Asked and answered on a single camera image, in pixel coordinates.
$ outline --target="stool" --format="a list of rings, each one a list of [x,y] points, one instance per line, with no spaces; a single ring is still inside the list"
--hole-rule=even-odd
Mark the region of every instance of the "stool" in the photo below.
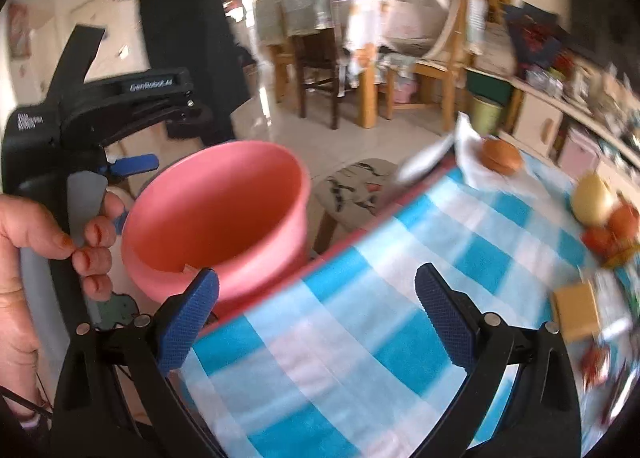
[[[314,187],[314,196],[324,208],[314,242],[316,253],[327,250],[338,224],[351,232],[376,215],[380,191],[396,168],[386,160],[367,158],[342,168]]]

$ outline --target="white cabinet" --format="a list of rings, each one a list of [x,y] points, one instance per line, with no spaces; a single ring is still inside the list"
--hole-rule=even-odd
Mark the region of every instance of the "white cabinet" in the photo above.
[[[548,157],[561,121],[562,112],[558,108],[526,94],[513,137],[535,152]]]

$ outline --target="pink bowl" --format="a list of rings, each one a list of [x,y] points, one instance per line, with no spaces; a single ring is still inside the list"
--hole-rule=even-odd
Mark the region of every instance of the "pink bowl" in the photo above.
[[[204,149],[138,197],[122,261],[154,301],[180,294],[210,266],[220,279],[218,306],[237,304],[304,264],[309,192],[306,168],[282,146],[247,140]]]

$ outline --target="human hand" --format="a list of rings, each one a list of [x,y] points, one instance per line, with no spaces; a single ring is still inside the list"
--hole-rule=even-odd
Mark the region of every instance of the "human hand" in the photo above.
[[[25,198],[0,195],[0,384],[34,404],[42,402],[36,386],[40,343],[22,290],[18,248],[31,247],[51,260],[70,256],[82,277],[85,294],[108,300],[112,289],[106,275],[111,268],[109,247],[116,241],[112,220],[123,210],[115,194],[105,194],[100,215],[84,228],[86,246],[78,248],[45,207]],[[21,418],[33,414],[11,401],[9,405]]]

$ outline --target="bread bun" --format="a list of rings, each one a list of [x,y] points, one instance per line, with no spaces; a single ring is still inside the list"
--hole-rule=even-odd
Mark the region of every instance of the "bread bun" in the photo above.
[[[522,156],[518,149],[499,138],[488,138],[480,151],[480,162],[487,169],[511,176],[522,168]]]

